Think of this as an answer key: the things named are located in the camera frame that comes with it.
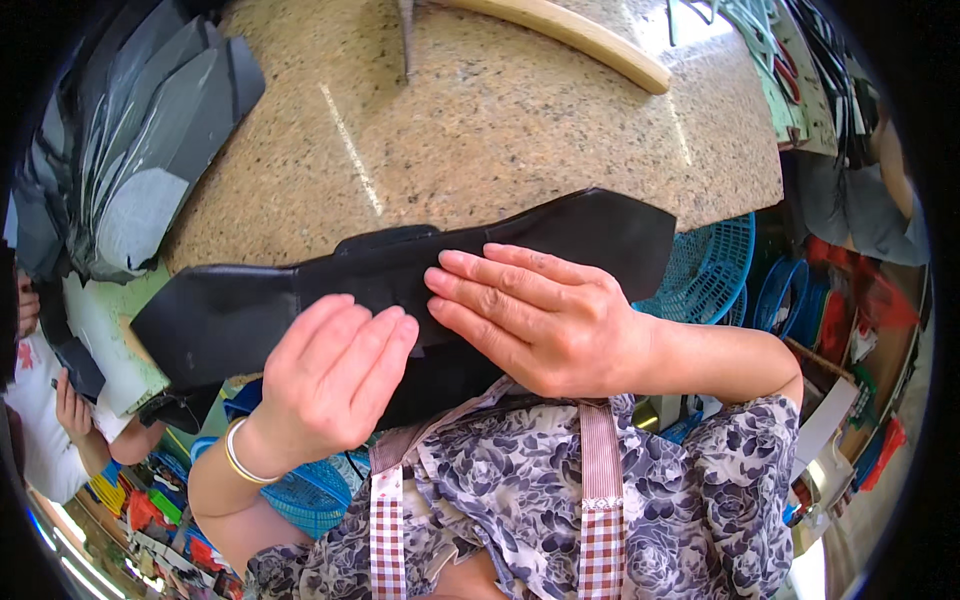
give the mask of gray floral shirt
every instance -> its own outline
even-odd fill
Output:
[[[799,415],[782,396],[722,411],[673,444],[631,424],[610,398],[627,521],[624,598],[765,598],[793,548],[781,515]],[[404,463],[407,595],[440,569],[489,552],[508,598],[577,597],[580,426],[576,407],[511,398],[429,436]],[[372,597],[370,480],[312,546],[274,546],[248,564],[264,599]]]

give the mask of granite countertop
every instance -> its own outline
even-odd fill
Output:
[[[267,91],[167,236],[171,272],[489,223],[589,186],[663,208],[681,230],[780,200],[770,110],[726,22],[684,18],[671,48],[663,0],[558,3],[658,57],[670,90],[652,96],[551,38],[434,4],[416,7],[405,84],[391,0],[235,2],[221,29],[246,37]]]

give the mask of checkered apron strap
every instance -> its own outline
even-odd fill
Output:
[[[370,571],[373,600],[403,600],[407,577],[403,564],[403,467],[372,476]]]
[[[610,404],[580,404],[584,499],[579,598],[620,597],[626,568],[623,477]]]
[[[473,411],[493,406],[514,385],[504,375],[482,395],[436,420],[388,431],[371,448],[370,570],[373,600],[407,597],[403,564],[403,460],[427,436]]]

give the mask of hand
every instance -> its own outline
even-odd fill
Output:
[[[60,369],[60,379],[57,381],[57,421],[71,440],[85,436],[93,428],[90,405],[83,396],[74,392],[66,369]]]
[[[270,478],[365,442],[419,330],[399,306],[373,317],[352,296],[318,300],[267,359],[263,401],[234,439],[237,459]]]
[[[516,246],[487,244],[484,256],[443,251],[443,268],[424,274],[440,324],[540,396],[630,391],[657,319],[631,308],[610,274]]]
[[[36,329],[36,318],[40,314],[40,296],[34,293],[30,278],[21,273],[17,276],[16,287],[20,298],[20,338],[23,339]]]

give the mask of black cord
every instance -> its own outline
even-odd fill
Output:
[[[359,477],[361,480],[366,479],[366,478],[363,476],[363,473],[360,472],[360,469],[357,468],[357,466],[353,463],[353,459],[350,458],[350,453],[347,452],[346,450],[344,450],[344,456],[347,457],[347,462],[350,463],[350,466],[353,467],[353,470],[354,470],[354,471],[356,471],[357,477]]]

